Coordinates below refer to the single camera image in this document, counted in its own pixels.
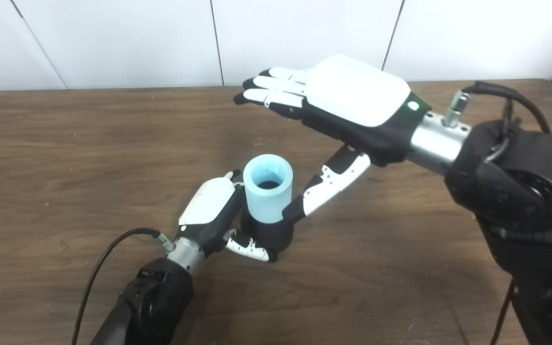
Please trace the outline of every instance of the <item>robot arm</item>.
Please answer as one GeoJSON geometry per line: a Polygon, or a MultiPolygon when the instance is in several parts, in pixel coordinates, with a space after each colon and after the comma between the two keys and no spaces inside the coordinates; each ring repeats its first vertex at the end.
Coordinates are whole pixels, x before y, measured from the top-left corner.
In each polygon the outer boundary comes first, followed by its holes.
{"type": "Polygon", "coordinates": [[[308,70],[273,68],[243,86],[237,104],[265,105],[345,144],[285,208],[286,219],[298,221],[346,188],[362,172],[353,164],[365,170],[408,159],[443,175],[513,276],[513,306],[528,341],[552,345],[552,135],[533,103],[513,89],[478,82],[457,92],[442,116],[404,81],[342,55],[308,70]],[[460,124],[472,94],[505,98],[502,120],[460,124]],[[544,133],[518,127],[513,101],[530,110],[544,133]]]}
{"type": "Polygon", "coordinates": [[[180,216],[173,243],[159,236],[165,257],[146,264],[129,282],[92,345],[168,345],[193,299],[193,277],[206,258],[227,248],[264,262],[276,259],[252,238],[230,229],[246,203],[243,184],[232,181],[239,174],[231,171],[200,186],[180,216]]]}

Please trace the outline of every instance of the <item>wood grain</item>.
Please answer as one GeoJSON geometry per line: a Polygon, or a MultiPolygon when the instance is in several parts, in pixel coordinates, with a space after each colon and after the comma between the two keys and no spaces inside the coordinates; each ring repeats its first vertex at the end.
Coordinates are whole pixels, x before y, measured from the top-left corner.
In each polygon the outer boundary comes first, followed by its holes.
{"type": "MultiPolygon", "coordinates": [[[[412,88],[443,112],[468,84],[412,88]]],[[[534,100],[552,124],[552,83],[503,84],[534,100]]],[[[293,166],[296,193],[339,148],[262,107],[233,105],[239,91],[0,92],[0,344],[68,343],[105,246],[133,227],[171,234],[207,179],[275,153],[293,166]]],[[[501,106],[479,96],[465,121],[496,118],[501,106]]],[[[146,238],[114,251],[96,280],[81,344],[136,270],[159,255],[146,238]]],[[[440,177],[395,164],[369,170],[299,223],[278,263],[211,257],[173,343],[481,345],[507,284],[440,177]]],[[[512,312],[500,343],[526,343],[512,312]]]]}

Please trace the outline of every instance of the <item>silver metal tube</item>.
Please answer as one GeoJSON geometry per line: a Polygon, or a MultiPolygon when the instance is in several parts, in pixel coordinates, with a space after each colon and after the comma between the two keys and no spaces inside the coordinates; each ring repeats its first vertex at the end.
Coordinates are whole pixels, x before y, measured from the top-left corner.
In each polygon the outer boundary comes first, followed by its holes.
{"type": "Polygon", "coordinates": [[[444,116],[427,112],[410,140],[407,160],[444,176],[471,131],[465,124],[443,125],[444,116]]]}
{"type": "Polygon", "coordinates": [[[176,262],[194,276],[204,260],[204,252],[197,243],[187,238],[179,238],[174,241],[173,249],[167,253],[166,258],[176,262]]]}

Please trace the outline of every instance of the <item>black cable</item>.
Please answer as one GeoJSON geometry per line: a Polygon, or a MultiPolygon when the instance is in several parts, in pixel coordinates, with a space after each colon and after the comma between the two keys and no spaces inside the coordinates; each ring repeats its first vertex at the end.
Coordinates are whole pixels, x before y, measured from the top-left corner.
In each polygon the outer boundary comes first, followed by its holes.
{"type": "Polygon", "coordinates": [[[497,339],[500,337],[500,332],[502,331],[502,325],[504,324],[504,319],[506,318],[506,312],[508,311],[508,306],[510,306],[510,301],[512,301],[512,295],[515,293],[515,281],[510,280],[510,285],[508,286],[508,292],[506,292],[506,297],[504,297],[504,303],[502,303],[502,308],[500,314],[497,317],[497,323],[495,324],[495,331],[493,331],[493,337],[491,337],[491,342],[489,345],[497,344],[497,339]]]}
{"type": "Polygon", "coordinates": [[[76,345],[76,342],[78,341],[78,334],[81,331],[80,323],[82,322],[82,316],[84,314],[86,302],[88,301],[88,295],[91,292],[92,284],[95,281],[95,277],[97,276],[97,273],[99,272],[99,268],[101,268],[101,265],[104,264],[105,258],[107,258],[108,255],[110,255],[112,249],[114,249],[114,247],[116,247],[117,244],[119,244],[125,238],[132,236],[134,234],[149,234],[153,236],[153,238],[157,238],[159,237],[161,232],[159,230],[150,229],[150,228],[133,229],[125,232],[124,234],[121,234],[118,238],[116,238],[116,240],[112,241],[112,243],[108,245],[108,247],[105,249],[103,254],[101,254],[101,257],[99,258],[99,260],[97,260],[97,263],[95,264],[95,267],[94,269],[92,269],[91,275],[88,278],[88,282],[86,282],[85,291],[82,295],[80,308],[78,310],[78,316],[76,316],[76,324],[74,326],[74,334],[72,336],[72,345],[76,345]]]}
{"type": "Polygon", "coordinates": [[[512,112],[513,104],[512,100],[508,98],[504,108],[502,109],[502,140],[508,137],[508,132],[510,131],[510,125],[512,124],[512,112]]]}
{"type": "Polygon", "coordinates": [[[474,85],[464,88],[461,91],[473,94],[490,94],[492,96],[499,96],[504,97],[508,100],[517,101],[532,113],[532,115],[540,125],[540,129],[544,133],[551,133],[551,127],[549,126],[548,121],[546,121],[546,117],[544,116],[542,111],[538,109],[538,107],[532,101],[528,100],[528,98],[526,98],[513,88],[487,83],[485,81],[477,81],[476,83],[474,83],[474,85]]]}

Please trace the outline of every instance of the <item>cable connector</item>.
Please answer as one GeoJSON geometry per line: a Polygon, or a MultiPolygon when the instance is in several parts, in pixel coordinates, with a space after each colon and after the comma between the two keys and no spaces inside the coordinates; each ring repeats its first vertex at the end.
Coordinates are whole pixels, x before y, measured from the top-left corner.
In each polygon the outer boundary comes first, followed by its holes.
{"type": "Polygon", "coordinates": [[[466,109],[469,101],[469,93],[458,91],[453,97],[453,101],[451,101],[451,105],[449,105],[446,115],[444,115],[442,125],[449,128],[457,127],[460,122],[461,113],[464,109],[466,109]]]}
{"type": "Polygon", "coordinates": [[[167,236],[165,236],[164,234],[160,234],[159,237],[157,237],[156,239],[159,241],[159,243],[161,243],[165,251],[168,253],[171,253],[176,248],[175,244],[172,243],[172,241],[169,240],[169,238],[167,238],[167,236]]]}
{"type": "Polygon", "coordinates": [[[532,101],[528,100],[528,98],[513,88],[487,83],[486,81],[477,81],[474,85],[461,90],[461,92],[468,94],[490,94],[491,96],[504,97],[507,100],[517,101],[532,113],[544,133],[551,133],[551,127],[548,121],[546,121],[546,117],[542,111],[538,109],[532,101]]]}

